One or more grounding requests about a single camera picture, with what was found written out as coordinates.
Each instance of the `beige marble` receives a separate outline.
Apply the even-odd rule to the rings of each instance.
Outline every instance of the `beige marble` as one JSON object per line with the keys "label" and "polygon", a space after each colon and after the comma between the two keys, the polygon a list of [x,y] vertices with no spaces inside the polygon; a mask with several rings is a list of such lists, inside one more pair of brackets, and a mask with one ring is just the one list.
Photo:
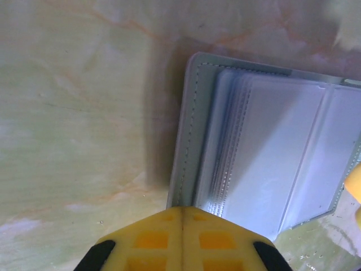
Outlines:
{"label": "beige marble", "polygon": [[[327,0],[0,1],[0,270],[71,270],[102,235],[165,208],[193,53],[361,79],[348,9]],[[302,227],[282,235],[282,251],[298,270],[325,270],[319,254],[302,258],[314,240],[337,251],[325,253],[339,268],[328,270],[361,262],[345,241],[360,238],[342,229],[347,214],[308,225],[314,238],[287,241]]]}

